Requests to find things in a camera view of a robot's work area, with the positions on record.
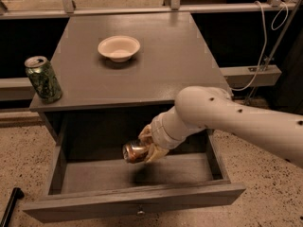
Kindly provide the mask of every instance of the can top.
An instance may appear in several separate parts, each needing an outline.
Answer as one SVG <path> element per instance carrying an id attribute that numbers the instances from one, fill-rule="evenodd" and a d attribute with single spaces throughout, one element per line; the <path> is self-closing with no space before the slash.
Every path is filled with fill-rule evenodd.
<path id="1" fill-rule="evenodd" d="M 42 56 L 31 57 L 26 60 L 25 66 L 29 68 L 39 67 L 44 65 L 46 62 L 47 62 L 46 57 L 42 57 Z"/>

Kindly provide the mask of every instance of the speckled floor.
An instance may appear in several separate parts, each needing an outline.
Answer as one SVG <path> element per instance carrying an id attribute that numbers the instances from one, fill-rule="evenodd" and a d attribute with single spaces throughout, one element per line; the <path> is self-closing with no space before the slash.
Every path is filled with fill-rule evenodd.
<path id="1" fill-rule="evenodd" d="M 0 217 L 18 186 L 25 197 L 10 226 L 303 226 L 303 169 L 229 133 L 216 131 L 215 137 L 231 181 L 247 187 L 232 205 L 43 225 L 20 207 L 43 193 L 53 139 L 35 113 L 0 113 Z"/>

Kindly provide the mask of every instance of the drawer handle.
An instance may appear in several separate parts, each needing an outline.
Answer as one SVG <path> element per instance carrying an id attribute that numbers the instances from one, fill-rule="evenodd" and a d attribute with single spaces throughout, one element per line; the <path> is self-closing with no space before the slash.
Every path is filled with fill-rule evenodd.
<path id="1" fill-rule="evenodd" d="M 139 206 L 139 211 L 136 212 L 136 214 L 137 214 L 138 216 L 144 216 L 144 215 L 145 215 L 145 212 L 143 211 L 143 208 L 142 208 L 141 205 Z"/>

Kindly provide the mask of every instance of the green soda can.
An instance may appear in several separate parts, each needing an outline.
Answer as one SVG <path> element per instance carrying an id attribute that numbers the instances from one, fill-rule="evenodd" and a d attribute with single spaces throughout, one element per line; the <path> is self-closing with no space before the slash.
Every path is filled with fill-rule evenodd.
<path id="1" fill-rule="evenodd" d="M 61 87 L 46 57 L 28 58 L 25 65 L 27 76 L 42 102 L 51 103 L 61 98 Z"/>

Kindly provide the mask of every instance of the black object on floor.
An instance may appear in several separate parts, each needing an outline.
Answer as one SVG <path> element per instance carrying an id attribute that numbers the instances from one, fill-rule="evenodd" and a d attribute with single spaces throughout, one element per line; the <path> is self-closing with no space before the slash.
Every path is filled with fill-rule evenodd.
<path id="1" fill-rule="evenodd" d="M 6 212 L 4 213 L 4 216 L 2 217 L 2 221 L 0 224 L 0 227 L 8 227 L 9 226 L 9 222 L 10 222 L 10 218 L 13 212 L 13 209 L 16 205 L 17 200 L 20 200 L 22 197 L 24 197 L 25 194 L 23 193 L 23 191 L 21 190 L 21 188 L 19 187 L 14 187 L 10 198 L 9 198 L 9 203 L 7 205 L 6 208 Z"/>

